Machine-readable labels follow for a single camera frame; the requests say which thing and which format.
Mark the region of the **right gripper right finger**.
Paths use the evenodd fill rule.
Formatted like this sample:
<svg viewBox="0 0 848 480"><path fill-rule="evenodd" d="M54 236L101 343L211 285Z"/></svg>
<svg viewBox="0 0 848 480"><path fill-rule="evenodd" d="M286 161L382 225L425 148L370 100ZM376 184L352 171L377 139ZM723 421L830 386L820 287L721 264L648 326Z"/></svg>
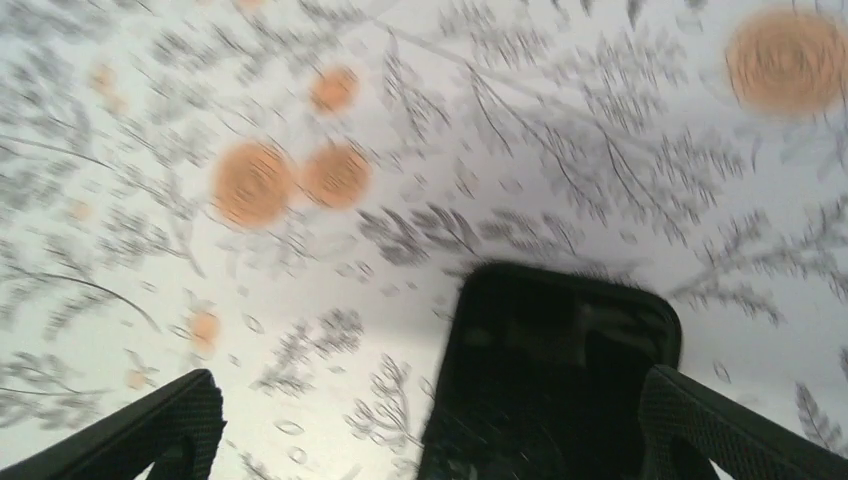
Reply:
<svg viewBox="0 0 848 480"><path fill-rule="evenodd" d="M845 479L847 460L665 365L650 369L638 419L642 479Z"/></svg>

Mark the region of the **black phone case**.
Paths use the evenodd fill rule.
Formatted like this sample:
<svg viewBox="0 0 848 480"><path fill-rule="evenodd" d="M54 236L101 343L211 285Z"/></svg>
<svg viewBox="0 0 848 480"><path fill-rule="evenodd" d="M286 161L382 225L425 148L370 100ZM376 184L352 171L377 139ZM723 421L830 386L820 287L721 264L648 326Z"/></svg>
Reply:
<svg viewBox="0 0 848 480"><path fill-rule="evenodd" d="M508 262L464 280L422 435L421 479L636 479L648 371L683 336L660 296Z"/></svg>

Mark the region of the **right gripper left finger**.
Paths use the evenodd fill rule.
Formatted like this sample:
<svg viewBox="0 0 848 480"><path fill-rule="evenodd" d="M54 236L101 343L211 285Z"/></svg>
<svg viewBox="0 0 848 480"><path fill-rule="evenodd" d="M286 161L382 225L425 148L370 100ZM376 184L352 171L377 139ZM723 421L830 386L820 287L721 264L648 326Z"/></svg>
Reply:
<svg viewBox="0 0 848 480"><path fill-rule="evenodd" d="M1 470L3 479L207 479L226 421L212 373L195 369Z"/></svg>

